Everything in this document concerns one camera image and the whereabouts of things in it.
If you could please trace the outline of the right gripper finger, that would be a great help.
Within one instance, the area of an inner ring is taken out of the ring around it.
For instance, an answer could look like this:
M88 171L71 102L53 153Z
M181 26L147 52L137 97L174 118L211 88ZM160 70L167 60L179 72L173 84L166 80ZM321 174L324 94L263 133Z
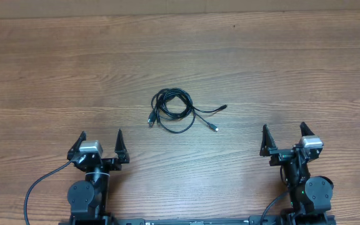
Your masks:
M301 130L301 136L314 136L314 133L310 130L305 122L302 122L299 127Z
M265 124L262 127L262 142L259 155L260 156L271 156L277 150L276 143L269 131L268 125Z

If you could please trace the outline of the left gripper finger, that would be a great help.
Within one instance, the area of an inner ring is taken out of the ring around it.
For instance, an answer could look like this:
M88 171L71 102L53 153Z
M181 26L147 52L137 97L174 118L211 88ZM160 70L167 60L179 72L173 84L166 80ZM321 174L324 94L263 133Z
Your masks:
M129 154L124 143L123 132L121 129L118 129L114 152L117 154L117 160L120 164L129 163Z
M78 137L77 141L72 145L72 147L67 152L67 160L72 160L74 155L79 152L80 145L83 141L86 140L86 131L83 131Z

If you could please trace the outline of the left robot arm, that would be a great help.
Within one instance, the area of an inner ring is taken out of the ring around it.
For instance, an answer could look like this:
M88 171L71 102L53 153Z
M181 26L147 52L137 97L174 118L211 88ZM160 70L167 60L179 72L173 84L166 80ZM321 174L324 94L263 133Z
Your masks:
M83 131L67 153L74 167L85 173L83 180L75 182L67 192L71 206L69 224L117 224L106 211L111 171L120 171L130 162L124 144L123 132L117 133L116 157L103 158L103 148L98 140L88 141Z

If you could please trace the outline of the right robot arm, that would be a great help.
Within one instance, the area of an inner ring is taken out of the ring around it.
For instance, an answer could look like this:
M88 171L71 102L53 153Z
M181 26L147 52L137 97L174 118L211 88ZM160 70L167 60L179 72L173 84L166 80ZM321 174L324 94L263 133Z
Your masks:
M325 176L312 177L308 163L318 159L324 143L305 122L300 125L301 138L290 149L276 146L268 126L262 127L259 155L269 157L270 166L280 167L281 181L287 190L274 199L261 214L260 224L335 224L335 217L328 216L334 184ZM277 216L267 216L268 211L281 199L289 196L291 207Z

